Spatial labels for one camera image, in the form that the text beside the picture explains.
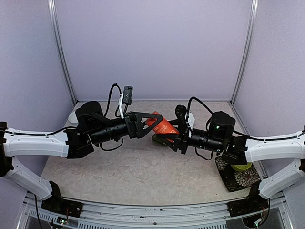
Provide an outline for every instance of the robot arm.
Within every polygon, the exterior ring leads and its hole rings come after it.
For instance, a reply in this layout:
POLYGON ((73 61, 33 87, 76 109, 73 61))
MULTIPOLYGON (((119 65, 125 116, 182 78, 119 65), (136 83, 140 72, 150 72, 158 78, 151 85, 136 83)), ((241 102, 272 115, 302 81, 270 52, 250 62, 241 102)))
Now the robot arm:
MULTIPOLYGON (((172 150, 181 150, 186 153, 188 146, 206 149, 222 153, 222 158, 231 165, 242 165, 260 160, 295 158, 287 167, 283 168, 273 176, 262 179, 253 184, 247 199, 253 202, 266 204, 266 199, 274 194, 293 185, 305 178, 305 130, 294 134, 273 136, 266 138, 255 138, 250 136, 233 136, 235 120, 223 112, 212 113, 208 121, 210 123, 207 131, 188 128, 186 118, 187 109, 178 105, 175 110, 177 119, 170 121, 178 125, 178 134, 157 134, 172 150)), ((236 201, 229 205, 233 211, 231 216, 240 213, 246 214, 245 210, 238 211, 240 206, 251 209, 251 204, 236 201)))
POLYGON ((295 158, 288 166, 259 184, 259 195, 265 199, 305 178, 305 132, 290 135, 247 139, 247 162, 278 158, 295 158))
MULTIPOLYGON (((131 103, 131 87, 127 87, 123 103, 131 103)), ((35 194, 42 202, 42 208, 63 215, 79 217, 82 203, 61 198, 57 184, 42 179, 26 168, 15 156, 44 155, 67 159, 83 158, 94 151, 93 145, 102 147, 103 142, 118 141, 124 136, 142 138, 162 121, 161 115, 149 113, 121 113, 120 118, 104 117, 98 102, 85 103, 76 110, 78 126, 66 127, 54 133, 21 131, 7 128, 0 122, 0 177, 9 179, 35 194), (156 123, 145 126, 144 118, 154 118, 156 123)))

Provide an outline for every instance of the gray floor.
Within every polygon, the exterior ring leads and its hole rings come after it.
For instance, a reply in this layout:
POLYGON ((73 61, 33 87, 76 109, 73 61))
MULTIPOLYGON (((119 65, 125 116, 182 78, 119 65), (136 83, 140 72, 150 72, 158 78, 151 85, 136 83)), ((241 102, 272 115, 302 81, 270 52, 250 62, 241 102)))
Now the gray floor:
MULTIPOLYGON (((129 111, 158 111, 167 120, 175 118, 178 104, 187 102, 133 102, 129 111)), ((228 103, 207 103, 213 111, 233 116, 228 103)), ((113 102, 108 113, 114 117, 113 102)), ((205 129, 210 114, 197 102, 192 103, 195 128, 205 129)), ((143 139, 124 138, 123 146, 112 152, 100 149, 83 159, 50 157, 42 177, 56 182, 64 197, 127 205, 184 205, 208 203, 245 197, 249 190, 229 193, 215 162, 198 157, 189 147, 186 155, 173 152, 151 140, 151 132, 143 139)), ((103 144, 112 148, 116 142, 103 144)), ((209 156, 207 151, 201 154, 209 156)))

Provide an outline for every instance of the orange can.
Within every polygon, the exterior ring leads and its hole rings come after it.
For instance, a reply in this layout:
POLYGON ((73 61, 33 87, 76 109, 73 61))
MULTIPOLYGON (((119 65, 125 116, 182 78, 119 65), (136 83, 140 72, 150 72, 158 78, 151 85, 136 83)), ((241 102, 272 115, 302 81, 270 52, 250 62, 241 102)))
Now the orange can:
MULTIPOLYGON (((154 115, 160 115, 158 112, 153 112, 154 115)), ((155 123, 155 121, 157 121, 156 118, 149 118, 146 120, 146 124, 148 126, 151 126, 152 124, 155 123)), ((156 132, 157 134, 178 134, 179 131, 173 127, 172 124, 170 124, 165 118, 163 118, 162 122, 160 122, 154 129, 154 132, 156 132)))

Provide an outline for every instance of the lavender wall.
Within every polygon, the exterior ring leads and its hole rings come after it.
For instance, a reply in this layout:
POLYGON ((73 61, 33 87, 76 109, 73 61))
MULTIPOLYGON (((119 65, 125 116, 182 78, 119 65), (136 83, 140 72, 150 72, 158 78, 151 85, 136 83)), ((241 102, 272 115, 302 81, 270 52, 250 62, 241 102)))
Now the lavender wall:
MULTIPOLYGON (((51 131, 72 110, 63 79, 47 1, 0 1, 0 120, 9 127, 51 131)), ((41 174, 45 157, 20 160, 41 174)), ((16 228, 26 191, 0 178, 1 228, 16 228)))
POLYGON ((106 100, 112 83, 133 99, 231 99, 251 0, 56 1, 79 100, 106 100))
MULTIPOLYGON (((251 135, 293 133, 305 125, 305 2, 260 1, 254 39, 237 111, 251 135)), ((273 174, 290 160, 265 161, 273 174)), ((295 221, 304 228, 305 181, 284 191, 295 221)))

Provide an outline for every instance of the cable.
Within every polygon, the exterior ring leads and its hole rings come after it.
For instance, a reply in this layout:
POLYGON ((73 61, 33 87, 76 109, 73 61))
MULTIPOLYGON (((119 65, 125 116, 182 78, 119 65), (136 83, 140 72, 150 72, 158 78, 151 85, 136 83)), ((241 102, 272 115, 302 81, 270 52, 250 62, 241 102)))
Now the cable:
POLYGON ((125 105, 123 114, 127 112, 127 109, 128 109, 128 105, 125 105))
POLYGON ((43 227, 42 227, 42 225, 41 225, 40 218, 39 218, 39 213, 38 213, 37 196, 36 196, 36 195, 34 195, 34 197, 35 197, 36 214, 37 214, 38 223, 39 223, 40 228, 41 228, 41 229, 43 229, 43 227))
POLYGON ((205 158, 204 156, 200 155, 200 154, 197 152, 197 148, 196 148, 196 147, 195 147, 195 153, 196 153, 199 157, 201 157, 201 158, 203 158, 204 160, 207 160, 207 161, 212 160, 213 154, 214 154, 214 152, 212 151, 212 152, 211 152, 211 158, 210 158, 210 159, 207 159, 207 158, 205 158))
POLYGON ((269 207, 268 207, 268 212, 267 212, 267 215, 266 217, 264 218, 263 222, 261 224, 259 224, 258 226, 260 227, 261 225, 263 225, 267 219, 268 219, 268 216, 269 216, 269 213, 270 213, 270 199, 268 199, 268 203, 269 203, 269 207))
POLYGON ((118 115, 118 111, 119 111, 119 106, 116 108, 114 115, 115 115, 115 117, 120 118, 121 116, 118 115))
MULTIPOLYGON (((127 111, 127 108, 128 108, 128 105, 125 105, 125 107, 124 107, 124 111, 123 111, 123 114, 124 113, 126 113, 126 111, 127 111)), ((120 115, 118 115, 118 111, 119 111, 119 106, 116 108, 116 110, 115 110, 115 117, 117 117, 117 118, 120 118, 121 116, 120 115)))
POLYGON ((205 129, 206 129, 206 131, 208 131, 208 125, 209 125, 209 123, 211 122, 211 118, 209 118, 209 120, 206 122, 206 124, 205 124, 205 129))
POLYGON ((106 108, 104 117, 106 117, 106 115, 108 114, 108 110, 109 110, 109 106, 110 106, 110 101, 111 101, 111 96, 112 96, 112 91, 113 91, 114 87, 117 87, 117 88, 119 89, 120 95, 122 94, 122 91, 121 91, 120 86, 119 86, 117 83, 114 83, 114 84, 111 86, 110 91, 109 91, 108 102, 107 102, 107 108, 106 108))
POLYGON ((67 220, 66 220, 66 223, 65 223, 65 224, 62 224, 62 225, 64 225, 64 226, 63 226, 61 229, 66 228, 66 226, 67 226, 67 224, 68 224, 68 220, 69 220, 68 213, 69 213, 69 207, 67 207, 67 214, 66 214, 67 220))
POLYGON ((120 147, 123 145, 123 143, 124 143, 124 139, 121 138, 121 137, 120 137, 120 139, 122 140, 121 144, 120 144, 119 146, 115 147, 115 148, 112 148, 112 149, 104 149, 104 148, 102 147, 102 144, 100 144, 100 147, 101 147, 101 149, 102 149, 103 151, 107 151, 107 152, 116 150, 116 149, 120 148, 120 147))
MULTIPOLYGON (((186 120, 189 119, 189 112, 190 112, 190 108, 191 108, 191 102, 192 100, 196 100, 197 102, 199 102, 202 106, 204 106, 211 114, 213 114, 213 111, 211 111, 211 109, 206 105, 204 104, 204 102, 202 102, 200 99, 196 98, 196 97, 191 97, 189 99, 189 102, 187 104, 187 113, 186 113, 186 120)), ((206 125, 205 125, 205 128, 206 130, 208 130, 208 125, 211 121, 211 118, 207 121, 206 125)), ((252 139, 252 140, 256 140, 256 141, 261 141, 261 142, 272 142, 272 141, 281 141, 281 140, 290 140, 290 139, 295 139, 295 138, 299 138, 301 137, 302 135, 305 134, 305 130, 300 134, 300 135, 295 135, 295 136, 292 136, 292 137, 283 137, 283 138, 272 138, 272 139, 263 139, 263 138, 256 138, 256 137, 251 137, 249 135, 245 135, 241 132, 238 132, 236 130, 233 131, 234 133, 240 135, 240 136, 243 136, 243 137, 247 137, 248 139, 252 139)))
POLYGON ((213 114, 213 111, 211 111, 211 109, 205 105, 204 102, 202 102, 200 99, 192 96, 190 99, 189 99, 189 102, 187 103, 187 112, 186 112, 186 121, 189 120, 189 113, 190 113, 190 109, 191 109, 191 102, 192 100, 196 100, 197 102, 199 102, 202 106, 205 107, 205 109, 207 109, 211 114, 213 114))
POLYGON ((74 126, 67 126, 67 127, 64 127, 62 129, 56 130, 56 131, 48 133, 48 134, 30 134, 30 133, 22 133, 22 132, 11 132, 11 131, 7 131, 7 130, 0 130, 0 131, 5 132, 5 133, 10 134, 10 135, 41 136, 41 137, 43 137, 43 136, 51 136, 51 135, 57 134, 60 131, 67 130, 67 129, 77 129, 77 128, 74 127, 74 126))
POLYGON ((282 137, 282 138, 272 138, 272 139, 263 139, 263 138, 256 138, 256 137, 250 137, 249 135, 245 135, 243 133, 240 133, 236 130, 233 131, 234 133, 243 136, 243 137, 247 137, 248 139, 251 140, 256 140, 256 141, 261 141, 261 142, 272 142, 272 141, 281 141, 281 140, 290 140, 290 139, 295 139, 295 138, 299 138, 301 136, 303 136, 305 134, 305 131, 302 132, 299 135, 295 135, 295 136, 291 136, 291 137, 282 137))

